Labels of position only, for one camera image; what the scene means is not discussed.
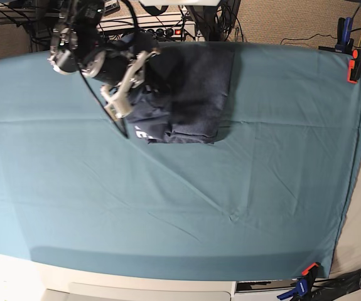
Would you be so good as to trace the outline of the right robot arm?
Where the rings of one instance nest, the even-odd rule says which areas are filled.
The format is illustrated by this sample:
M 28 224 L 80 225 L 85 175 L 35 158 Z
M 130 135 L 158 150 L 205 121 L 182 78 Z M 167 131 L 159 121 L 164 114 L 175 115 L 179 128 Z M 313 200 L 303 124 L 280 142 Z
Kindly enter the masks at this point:
M 130 1 L 123 2 L 132 20 L 130 33 L 112 41 L 103 37 L 98 26 L 105 13 L 105 1 L 69 1 L 53 29 L 49 62 L 62 75 L 78 72 L 87 90 L 100 107 L 101 101 L 89 79 L 102 83 L 110 92 L 127 94 L 139 85 L 163 91 L 167 84 L 158 70 L 158 43 L 141 30 Z

